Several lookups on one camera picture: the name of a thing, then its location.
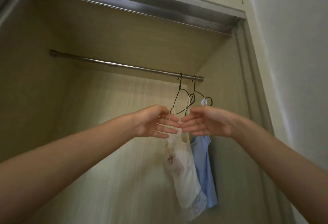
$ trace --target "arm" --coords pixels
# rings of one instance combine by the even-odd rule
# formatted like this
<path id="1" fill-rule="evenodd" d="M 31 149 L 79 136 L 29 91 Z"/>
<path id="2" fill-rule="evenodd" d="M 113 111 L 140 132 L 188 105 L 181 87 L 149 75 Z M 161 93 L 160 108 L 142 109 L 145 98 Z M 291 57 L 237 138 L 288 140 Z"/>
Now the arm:
<path id="1" fill-rule="evenodd" d="M 0 223 L 22 218 L 134 137 L 167 138 L 180 127 L 163 106 L 151 106 L 41 146 L 0 164 Z"/>
<path id="2" fill-rule="evenodd" d="M 328 173 L 254 122 L 213 107 L 195 107 L 183 132 L 232 137 L 310 223 L 328 223 Z"/>

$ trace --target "person's left arm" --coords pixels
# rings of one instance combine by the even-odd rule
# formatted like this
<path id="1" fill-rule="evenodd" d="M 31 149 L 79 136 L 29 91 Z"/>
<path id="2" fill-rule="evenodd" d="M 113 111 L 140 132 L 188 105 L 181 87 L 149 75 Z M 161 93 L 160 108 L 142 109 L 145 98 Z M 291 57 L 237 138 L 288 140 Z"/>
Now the person's left arm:
<path id="1" fill-rule="evenodd" d="M 180 127 L 178 120 L 166 107 L 150 106 L 2 162 L 0 223 L 37 209 L 130 139 L 177 133 L 160 124 Z"/>

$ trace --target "closet ceiling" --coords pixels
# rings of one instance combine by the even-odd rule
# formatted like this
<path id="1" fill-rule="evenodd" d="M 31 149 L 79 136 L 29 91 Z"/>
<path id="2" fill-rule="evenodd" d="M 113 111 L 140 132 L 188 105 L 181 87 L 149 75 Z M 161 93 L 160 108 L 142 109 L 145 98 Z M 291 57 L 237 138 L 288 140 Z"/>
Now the closet ceiling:
<path id="1" fill-rule="evenodd" d="M 81 0 L 36 1 L 41 15 L 65 47 L 59 52 L 100 60 L 194 75 L 227 37 Z M 143 71 L 86 62 L 76 62 L 76 66 L 176 82 L 174 77 Z"/>

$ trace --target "closet rod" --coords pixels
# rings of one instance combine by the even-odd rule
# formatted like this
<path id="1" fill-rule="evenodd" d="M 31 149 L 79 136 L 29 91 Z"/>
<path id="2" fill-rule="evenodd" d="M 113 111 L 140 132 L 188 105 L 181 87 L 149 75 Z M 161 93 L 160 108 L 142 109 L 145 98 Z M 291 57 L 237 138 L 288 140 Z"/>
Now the closet rod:
<path id="1" fill-rule="evenodd" d="M 137 67 L 137 66 L 123 64 L 123 63 L 117 63 L 117 62 L 96 60 L 96 59 L 92 59 L 92 58 L 88 58 L 88 57 L 75 56 L 75 55 L 71 55 L 71 54 L 57 52 L 57 51 L 52 50 L 52 49 L 49 51 L 49 54 L 53 57 L 71 58 L 71 59 L 81 60 L 81 61 L 85 61 L 85 62 L 105 64 L 105 65 L 109 65 L 109 66 L 113 66 L 113 67 L 124 67 L 124 68 L 128 68 L 128 69 L 137 69 L 137 70 L 152 72 L 152 73 L 156 73 L 156 74 L 174 76 L 174 77 L 178 77 L 178 78 L 181 77 L 180 73 L 174 73 L 174 72 L 169 72 L 169 71 L 164 71 L 164 70 L 157 70 L 157 69 L 149 69 L 149 68 L 145 68 L 145 67 Z M 204 81 L 204 77 L 202 77 L 202 76 L 196 76 L 195 77 L 195 76 L 192 76 L 192 75 L 182 74 L 182 78 L 188 79 L 188 80 L 196 79 L 196 81 L 199 81 L 199 82 Z"/>

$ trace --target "wardrobe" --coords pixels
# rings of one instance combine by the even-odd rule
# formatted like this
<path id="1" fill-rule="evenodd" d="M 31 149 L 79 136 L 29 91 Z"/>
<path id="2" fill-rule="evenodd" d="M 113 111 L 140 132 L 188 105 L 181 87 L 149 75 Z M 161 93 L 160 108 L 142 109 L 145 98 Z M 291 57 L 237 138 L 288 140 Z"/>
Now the wardrobe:
<path id="1" fill-rule="evenodd" d="M 173 106 L 179 76 L 50 50 L 182 73 L 189 93 L 195 75 L 196 90 L 214 107 L 273 132 L 240 11 L 202 0 L 130 0 L 125 7 L 101 0 L 0 2 L 1 162 L 150 105 Z M 195 96 L 200 105 L 203 97 Z M 181 91 L 175 109 L 183 110 L 186 100 Z M 152 137 L 131 140 L 23 223 L 183 223 L 164 166 L 166 145 Z M 288 200 L 236 142 L 211 137 L 209 154 L 219 205 L 192 223 L 293 223 Z"/>

